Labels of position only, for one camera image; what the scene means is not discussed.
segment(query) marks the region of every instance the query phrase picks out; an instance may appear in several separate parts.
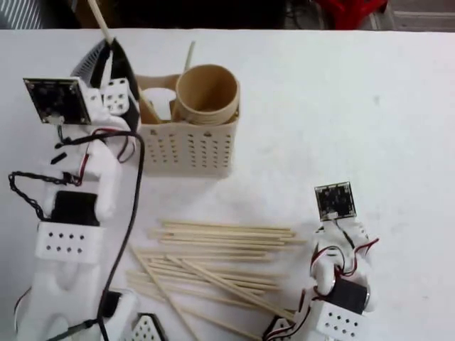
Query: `white table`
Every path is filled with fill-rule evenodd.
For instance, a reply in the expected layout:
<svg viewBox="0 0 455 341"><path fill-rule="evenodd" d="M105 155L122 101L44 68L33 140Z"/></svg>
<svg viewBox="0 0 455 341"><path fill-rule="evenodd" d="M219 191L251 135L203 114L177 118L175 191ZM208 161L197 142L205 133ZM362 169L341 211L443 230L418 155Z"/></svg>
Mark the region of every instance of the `white table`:
<svg viewBox="0 0 455 341"><path fill-rule="evenodd" d="M146 178L133 233L160 217L318 227L313 187L350 180L376 247L380 307L371 341L443 340L452 334L451 269L455 186L455 35L444 33L161 31L114 32L137 73L180 72L191 40L193 64L231 69L242 86L235 171L224 180ZM66 76L101 38L99 31L0 31L0 326L12 336L15 300L31 283L37 219L9 191L10 171L35 171L53 155L22 77ZM117 252L131 209L134 163L125 167L119 212L109 234ZM22 182L42 198L41 183ZM277 302L297 304L306 265ZM133 266L126 254L114 280ZM182 296L182 303L240 329L262 333L270 317ZM174 312L141 299L170 340L189 340ZM237 340L190 318L203 340Z"/></svg>

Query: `white robotic arm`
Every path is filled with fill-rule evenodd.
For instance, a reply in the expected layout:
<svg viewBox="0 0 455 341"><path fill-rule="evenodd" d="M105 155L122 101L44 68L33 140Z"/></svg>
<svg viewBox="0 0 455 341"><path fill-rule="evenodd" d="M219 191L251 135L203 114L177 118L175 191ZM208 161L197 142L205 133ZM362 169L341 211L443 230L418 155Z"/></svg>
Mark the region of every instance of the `white robotic arm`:
<svg viewBox="0 0 455 341"><path fill-rule="evenodd" d="M354 220L348 183L325 189L336 192L340 187L346 192L341 191L325 202L318 197L323 226L311 240L313 254L309 266L316 285L302 291L294 320L275 320L264 341L368 340L368 320L363 312L373 311L378 300L369 251L379 239L370 239L364 226ZM329 190L323 196L330 197L333 193L328 193ZM349 194L347 201L351 202L344 201L345 194ZM344 211L342 205L337 205L339 201L352 205L350 213L344 213L341 219L337 210Z"/></svg>

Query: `perforated bracket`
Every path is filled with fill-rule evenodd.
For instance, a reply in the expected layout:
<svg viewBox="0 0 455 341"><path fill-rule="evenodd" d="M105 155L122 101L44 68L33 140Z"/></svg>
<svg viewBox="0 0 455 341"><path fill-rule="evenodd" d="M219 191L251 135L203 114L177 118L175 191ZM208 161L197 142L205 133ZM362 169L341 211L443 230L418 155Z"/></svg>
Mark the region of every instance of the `perforated bracket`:
<svg viewBox="0 0 455 341"><path fill-rule="evenodd" d="M104 227L42 222L35 255L39 259L96 264L102 252Z"/></svg>
<svg viewBox="0 0 455 341"><path fill-rule="evenodd" d="M166 341L163 339L152 318L148 315L143 315L139 319L136 327L134 327L131 337L124 341Z"/></svg>
<svg viewBox="0 0 455 341"><path fill-rule="evenodd" d="M313 330L335 340L368 340L368 323L364 316L325 301L313 303L309 323Z"/></svg>
<svg viewBox="0 0 455 341"><path fill-rule="evenodd" d="M100 92L103 95L103 105L111 115L119 116L128 111L129 83L126 78L110 80Z"/></svg>

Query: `red chair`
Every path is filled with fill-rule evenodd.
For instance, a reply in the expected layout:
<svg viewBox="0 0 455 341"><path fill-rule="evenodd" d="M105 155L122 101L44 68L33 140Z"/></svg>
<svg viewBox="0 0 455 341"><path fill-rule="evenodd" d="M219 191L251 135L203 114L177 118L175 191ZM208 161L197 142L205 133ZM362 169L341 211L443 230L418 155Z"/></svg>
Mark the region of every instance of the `red chair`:
<svg viewBox="0 0 455 341"><path fill-rule="evenodd" d="M336 30L355 30L375 11L385 12L388 0L316 0L335 19Z"/></svg>

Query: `white plastic basket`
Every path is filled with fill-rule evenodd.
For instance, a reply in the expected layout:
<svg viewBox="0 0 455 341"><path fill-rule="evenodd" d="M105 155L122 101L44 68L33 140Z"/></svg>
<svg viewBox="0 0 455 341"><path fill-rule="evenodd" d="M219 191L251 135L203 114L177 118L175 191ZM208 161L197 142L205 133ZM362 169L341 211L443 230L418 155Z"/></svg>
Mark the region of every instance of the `white plastic basket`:
<svg viewBox="0 0 455 341"><path fill-rule="evenodd" d="M137 76L142 89L165 87L174 90L176 76ZM174 101L170 103L171 111ZM239 110L226 124L197 126L186 122L142 123L139 133L146 144L144 172L147 175L225 177L232 170Z"/></svg>

